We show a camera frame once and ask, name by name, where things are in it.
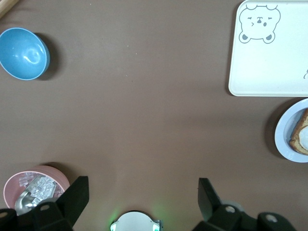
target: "wooden rolling pin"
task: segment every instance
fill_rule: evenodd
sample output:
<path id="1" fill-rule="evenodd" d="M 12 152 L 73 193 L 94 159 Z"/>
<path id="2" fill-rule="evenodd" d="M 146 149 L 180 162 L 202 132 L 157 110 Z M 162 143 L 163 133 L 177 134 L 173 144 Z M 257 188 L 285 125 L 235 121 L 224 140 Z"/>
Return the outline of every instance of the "wooden rolling pin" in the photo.
<path id="1" fill-rule="evenodd" d="M 5 15 L 19 0 L 1 0 L 0 1 L 0 18 Z"/>

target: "brown table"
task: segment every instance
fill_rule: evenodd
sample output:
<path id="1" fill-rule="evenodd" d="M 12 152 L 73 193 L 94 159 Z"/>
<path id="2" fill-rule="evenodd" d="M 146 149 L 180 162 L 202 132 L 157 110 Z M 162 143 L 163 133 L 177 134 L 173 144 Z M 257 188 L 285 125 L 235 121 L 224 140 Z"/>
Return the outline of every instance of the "brown table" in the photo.
<path id="1" fill-rule="evenodd" d="M 70 182 L 90 178 L 76 231 L 107 231 L 131 209 L 190 231 L 207 177 L 247 214 L 280 213 L 306 231 L 308 165 L 283 158 L 273 140 L 300 98 L 228 92 L 239 3 L 21 0 L 0 30 L 38 33 L 51 64 L 32 81 L 0 69 L 1 186 L 48 163 Z"/>

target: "white plate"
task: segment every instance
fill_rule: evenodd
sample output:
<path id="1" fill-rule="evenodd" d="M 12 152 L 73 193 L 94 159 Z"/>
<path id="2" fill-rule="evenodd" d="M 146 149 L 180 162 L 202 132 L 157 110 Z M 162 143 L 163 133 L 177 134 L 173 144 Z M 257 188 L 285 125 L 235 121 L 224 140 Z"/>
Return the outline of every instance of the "white plate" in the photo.
<path id="1" fill-rule="evenodd" d="M 229 90 L 308 96 L 308 0 L 246 0 L 237 10 Z"/>
<path id="2" fill-rule="evenodd" d="M 290 147 L 289 141 L 297 122 L 306 108 L 308 108 L 308 99 L 294 104 L 282 115 L 275 130 L 275 143 L 278 151 L 288 160 L 299 163 L 308 162 L 308 155 L 295 152 Z"/>

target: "slice of bread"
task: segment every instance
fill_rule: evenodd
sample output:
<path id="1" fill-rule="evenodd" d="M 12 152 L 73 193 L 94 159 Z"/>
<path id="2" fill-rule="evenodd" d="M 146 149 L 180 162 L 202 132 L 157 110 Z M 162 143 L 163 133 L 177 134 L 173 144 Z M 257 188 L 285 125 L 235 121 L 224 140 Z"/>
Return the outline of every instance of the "slice of bread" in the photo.
<path id="1" fill-rule="evenodd" d="M 303 112 L 300 120 L 298 121 L 297 125 L 293 130 L 291 140 L 289 142 L 290 146 L 293 148 L 294 151 L 305 155 L 308 155 L 308 150 L 300 144 L 299 133 L 303 128 L 307 126 L 308 126 L 308 109 L 306 109 Z"/>

